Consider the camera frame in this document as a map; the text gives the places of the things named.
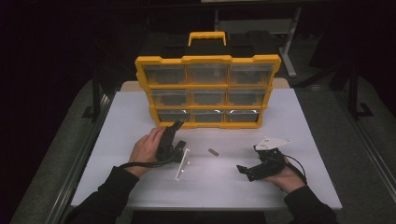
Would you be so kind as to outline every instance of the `table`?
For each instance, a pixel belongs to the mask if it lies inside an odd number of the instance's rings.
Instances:
[[[116,93],[71,205],[80,204],[96,191],[113,165],[128,161],[134,142],[154,127],[148,107],[142,91]],[[285,208],[282,191],[271,183],[249,182],[235,166],[260,163],[252,146],[264,136],[290,139],[292,143],[280,147],[281,152],[304,166],[308,184],[320,200],[333,209],[342,208],[293,89],[273,90],[259,129],[177,131],[174,144],[179,140],[187,142],[191,164],[179,181],[175,180],[176,163],[152,169],[130,194],[127,207],[227,211]],[[215,149],[219,156],[210,154],[209,148]]]

